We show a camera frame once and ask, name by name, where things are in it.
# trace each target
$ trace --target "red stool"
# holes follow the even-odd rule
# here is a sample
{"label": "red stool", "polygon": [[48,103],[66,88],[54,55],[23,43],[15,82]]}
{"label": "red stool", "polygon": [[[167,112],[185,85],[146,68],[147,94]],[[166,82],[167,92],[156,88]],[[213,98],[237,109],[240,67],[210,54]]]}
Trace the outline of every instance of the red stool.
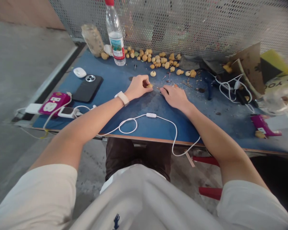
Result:
{"label": "red stool", "polygon": [[[192,160],[211,164],[211,165],[216,165],[216,166],[220,167],[219,163],[217,162],[217,160],[214,157],[196,157],[196,156],[193,156]],[[221,188],[199,187],[198,191],[203,196],[207,196],[207,197],[210,197],[210,198],[213,198],[216,200],[221,199],[221,195],[222,195],[222,189]]]}

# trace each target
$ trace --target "metal mesh fence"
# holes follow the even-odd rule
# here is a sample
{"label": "metal mesh fence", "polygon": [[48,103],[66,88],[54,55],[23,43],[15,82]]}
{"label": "metal mesh fence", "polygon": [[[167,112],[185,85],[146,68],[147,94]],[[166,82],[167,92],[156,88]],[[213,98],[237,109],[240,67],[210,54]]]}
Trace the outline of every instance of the metal mesh fence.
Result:
{"label": "metal mesh fence", "polygon": [[[73,41],[93,23],[109,43],[104,0],[50,0]],[[124,43],[136,48],[224,58],[254,43],[288,62],[288,0],[120,0]]]}

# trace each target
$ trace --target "red bottle cap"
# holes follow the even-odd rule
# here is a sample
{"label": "red bottle cap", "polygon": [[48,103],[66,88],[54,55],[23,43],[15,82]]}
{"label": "red bottle cap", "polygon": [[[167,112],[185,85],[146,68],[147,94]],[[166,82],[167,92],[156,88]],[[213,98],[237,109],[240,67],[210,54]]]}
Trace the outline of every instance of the red bottle cap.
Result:
{"label": "red bottle cap", "polygon": [[114,6],[114,0],[105,0],[106,5]]}

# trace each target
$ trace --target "right hand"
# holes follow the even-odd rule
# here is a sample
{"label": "right hand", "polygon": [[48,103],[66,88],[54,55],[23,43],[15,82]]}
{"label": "right hand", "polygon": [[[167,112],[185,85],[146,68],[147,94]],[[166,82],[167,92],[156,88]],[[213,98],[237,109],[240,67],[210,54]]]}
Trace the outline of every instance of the right hand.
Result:
{"label": "right hand", "polygon": [[163,88],[160,88],[160,91],[170,106],[179,109],[183,113],[193,106],[187,99],[185,91],[177,86],[164,85]]}

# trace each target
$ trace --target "bottle label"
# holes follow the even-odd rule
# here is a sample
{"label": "bottle label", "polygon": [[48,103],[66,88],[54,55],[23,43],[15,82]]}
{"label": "bottle label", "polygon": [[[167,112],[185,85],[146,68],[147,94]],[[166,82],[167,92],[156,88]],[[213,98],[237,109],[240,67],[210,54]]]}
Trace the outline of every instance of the bottle label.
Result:
{"label": "bottle label", "polygon": [[109,37],[109,39],[114,58],[116,60],[123,60],[125,58],[123,38],[114,39]]}

